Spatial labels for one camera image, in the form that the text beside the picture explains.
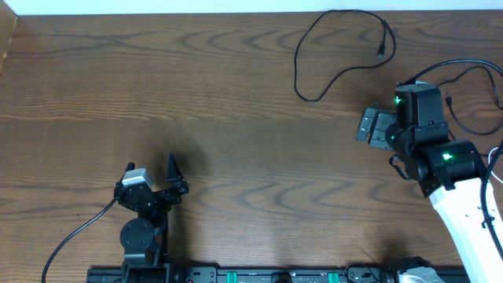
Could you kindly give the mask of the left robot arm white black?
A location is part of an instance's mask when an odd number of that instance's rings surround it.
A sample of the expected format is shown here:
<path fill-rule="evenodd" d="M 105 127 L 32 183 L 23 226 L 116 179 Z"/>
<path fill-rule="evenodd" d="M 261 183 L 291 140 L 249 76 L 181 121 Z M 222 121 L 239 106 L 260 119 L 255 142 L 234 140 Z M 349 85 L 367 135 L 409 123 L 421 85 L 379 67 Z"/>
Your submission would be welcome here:
<path fill-rule="evenodd" d="M 167 189 L 155 191 L 144 168 L 129 163 L 116 183 L 114 197 L 119 205 L 137 213 L 121 229 L 124 249 L 122 283 L 174 283 L 185 280 L 185 271 L 167 259 L 168 217 L 171 207 L 182 202 L 189 185 L 171 153 L 167 161 Z"/>

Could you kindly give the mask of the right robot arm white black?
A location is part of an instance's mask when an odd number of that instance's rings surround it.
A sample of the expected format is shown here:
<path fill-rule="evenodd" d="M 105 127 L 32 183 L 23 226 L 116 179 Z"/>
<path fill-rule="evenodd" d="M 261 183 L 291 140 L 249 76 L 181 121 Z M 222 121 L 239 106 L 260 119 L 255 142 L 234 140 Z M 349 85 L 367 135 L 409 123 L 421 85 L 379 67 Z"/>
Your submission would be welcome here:
<path fill-rule="evenodd" d="M 418 182 L 450 232 L 471 282 L 502 280 L 502 217 L 485 164 L 468 140 L 450 137 L 439 88 L 428 83 L 395 90 L 395 112 L 368 107 L 356 139 L 392 151 L 406 181 Z"/>

